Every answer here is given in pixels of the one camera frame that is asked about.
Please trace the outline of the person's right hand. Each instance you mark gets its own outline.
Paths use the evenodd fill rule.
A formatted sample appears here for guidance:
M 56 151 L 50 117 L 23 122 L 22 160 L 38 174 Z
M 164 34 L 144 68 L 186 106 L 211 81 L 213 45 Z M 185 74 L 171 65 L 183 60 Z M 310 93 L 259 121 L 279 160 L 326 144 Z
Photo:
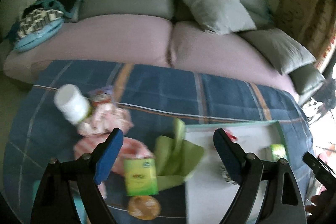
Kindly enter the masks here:
M 320 195 L 311 198 L 311 204 L 305 206 L 309 214 L 306 223 L 312 224 L 335 224 L 335 193 L 324 190 Z

